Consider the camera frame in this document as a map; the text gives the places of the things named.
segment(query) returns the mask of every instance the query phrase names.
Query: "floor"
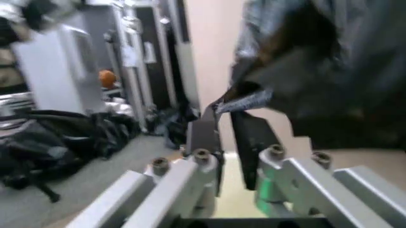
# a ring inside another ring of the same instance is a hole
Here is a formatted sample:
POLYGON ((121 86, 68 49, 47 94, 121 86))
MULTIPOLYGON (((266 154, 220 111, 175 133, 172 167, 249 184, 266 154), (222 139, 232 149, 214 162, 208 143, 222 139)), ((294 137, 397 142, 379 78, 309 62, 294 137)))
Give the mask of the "floor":
POLYGON ((153 158, 173 153, 165 148, 164 138, 139 136, 112 159, 94 160, 68 179, 51 183, 62 196, 55 204, 33 187, 21 191, 0 187, 0 227, 42 228, 53 223, 63 227, 126 170, 141 172, 153 158))

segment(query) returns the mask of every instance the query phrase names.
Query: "wall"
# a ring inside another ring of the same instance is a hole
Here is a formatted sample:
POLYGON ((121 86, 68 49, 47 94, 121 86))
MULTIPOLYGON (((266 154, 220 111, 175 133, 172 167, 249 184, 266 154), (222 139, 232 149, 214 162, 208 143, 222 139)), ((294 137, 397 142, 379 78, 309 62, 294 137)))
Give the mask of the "wall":
MULTIPOLYGON (((201 110, 227 89, 243 3, 244 0, 185 0, 201 110)), ((235 150, 228 115, 222 117, 220 131, 223 148, 235 150)))

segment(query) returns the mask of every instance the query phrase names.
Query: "hex bolt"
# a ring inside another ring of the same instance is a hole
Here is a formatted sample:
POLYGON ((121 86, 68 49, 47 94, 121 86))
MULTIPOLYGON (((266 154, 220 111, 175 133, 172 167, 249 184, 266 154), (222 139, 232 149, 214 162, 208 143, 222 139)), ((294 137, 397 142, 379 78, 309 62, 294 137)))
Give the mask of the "hex bolt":
POLYGON ((311 156, 312 160, 321 165, 324 169, 328 170, 331 165, 330 155, 323 152, 314 152, 311 156))
POLYGON ((273 159, 282 160, 285 158, 285 150, 279 144, 271 145, 269 148, 269 155, 273 159))
POLYGON ((155 158, 152 161, 152 170, 155 175, 163 176, 169 170, 169 161, 166 158, 155 158))
POLYGON ((210 151, 202 148, 196 149, 193 151, 193 156, 197 164, 204 165, 209 161, 210 151))

